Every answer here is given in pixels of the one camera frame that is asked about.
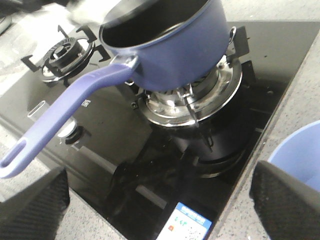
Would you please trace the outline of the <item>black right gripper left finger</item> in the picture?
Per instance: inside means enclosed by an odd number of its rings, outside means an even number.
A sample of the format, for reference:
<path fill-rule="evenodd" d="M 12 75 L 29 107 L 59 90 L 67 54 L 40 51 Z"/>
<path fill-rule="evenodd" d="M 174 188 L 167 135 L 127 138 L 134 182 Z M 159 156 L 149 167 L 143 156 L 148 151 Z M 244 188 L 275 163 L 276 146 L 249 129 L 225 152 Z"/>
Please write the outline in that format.
<path fill-rule="evenodd" d="M 54 240 L 69 205 L 67 171 L 57 167 L 0 204 L 0 238 Z"/>

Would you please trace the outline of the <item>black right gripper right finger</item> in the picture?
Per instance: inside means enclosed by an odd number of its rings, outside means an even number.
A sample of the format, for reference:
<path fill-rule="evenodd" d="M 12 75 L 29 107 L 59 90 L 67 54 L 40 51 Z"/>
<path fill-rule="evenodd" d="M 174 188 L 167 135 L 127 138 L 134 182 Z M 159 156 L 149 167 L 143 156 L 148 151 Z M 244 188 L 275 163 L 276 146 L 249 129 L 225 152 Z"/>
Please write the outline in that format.
<path fill-rule="evenodd" d="M 320 238 L 320 193 L 280 168 L 258 162 L 249 196 L 269 239 Z"/>

